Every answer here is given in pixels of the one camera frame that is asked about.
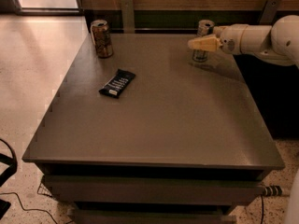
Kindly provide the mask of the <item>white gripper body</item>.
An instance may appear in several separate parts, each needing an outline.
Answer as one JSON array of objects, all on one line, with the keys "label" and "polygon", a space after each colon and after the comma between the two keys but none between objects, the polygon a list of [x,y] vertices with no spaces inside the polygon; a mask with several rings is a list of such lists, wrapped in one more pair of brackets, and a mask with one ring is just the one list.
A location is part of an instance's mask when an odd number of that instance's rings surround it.
[{"label": "white gripper body", "polygon": [[221,50],[228,54],[241,53],[241,39],[248,27],[247,24],[215,26],[213,34],[221,41]]}]

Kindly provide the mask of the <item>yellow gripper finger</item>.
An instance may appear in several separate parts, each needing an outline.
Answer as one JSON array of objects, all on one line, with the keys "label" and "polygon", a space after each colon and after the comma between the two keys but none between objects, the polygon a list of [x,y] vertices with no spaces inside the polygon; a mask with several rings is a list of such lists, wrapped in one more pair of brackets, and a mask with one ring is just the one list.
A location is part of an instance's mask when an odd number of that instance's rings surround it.
[{"label": "yellow gripper finger", "polygon": [[213,52],[222,46],[221,40],[215,35],[206,35],[203,37],[196,37],[188,41],[190,49],[198,49],[208,52]]}]

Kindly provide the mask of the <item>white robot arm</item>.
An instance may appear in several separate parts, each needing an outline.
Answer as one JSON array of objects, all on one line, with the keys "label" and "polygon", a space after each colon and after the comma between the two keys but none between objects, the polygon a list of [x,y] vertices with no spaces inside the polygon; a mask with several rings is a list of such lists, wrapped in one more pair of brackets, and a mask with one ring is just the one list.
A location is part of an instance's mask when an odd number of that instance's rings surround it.
[{"label": "white robot arm", "polygon": [[299,67],[299,16],[288,15],[274,25],[216,26],[211,35],[188,41],[190,49],[232,55],[251,55],[280,66]]}]

